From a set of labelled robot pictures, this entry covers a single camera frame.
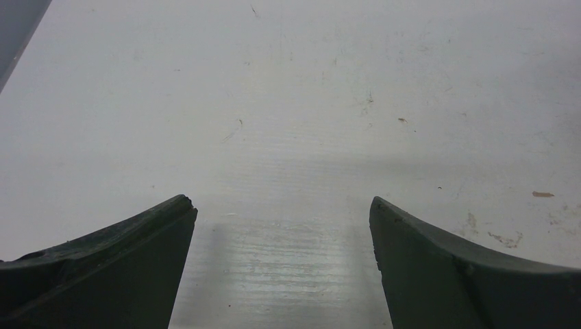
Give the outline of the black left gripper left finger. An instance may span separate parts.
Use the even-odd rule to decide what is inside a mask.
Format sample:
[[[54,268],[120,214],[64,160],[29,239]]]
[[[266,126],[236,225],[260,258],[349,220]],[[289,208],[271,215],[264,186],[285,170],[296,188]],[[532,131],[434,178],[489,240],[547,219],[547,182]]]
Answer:
[[[197,209],[176,195],[1,263],[2,328],[167,328]]]

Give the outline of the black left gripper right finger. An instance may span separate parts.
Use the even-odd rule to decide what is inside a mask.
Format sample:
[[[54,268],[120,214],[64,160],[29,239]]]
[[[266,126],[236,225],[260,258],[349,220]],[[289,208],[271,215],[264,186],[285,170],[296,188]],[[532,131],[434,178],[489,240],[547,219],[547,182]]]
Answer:
[[[375,197],[369,225],[394,328],[579,328],[580,270],[503,254]]]

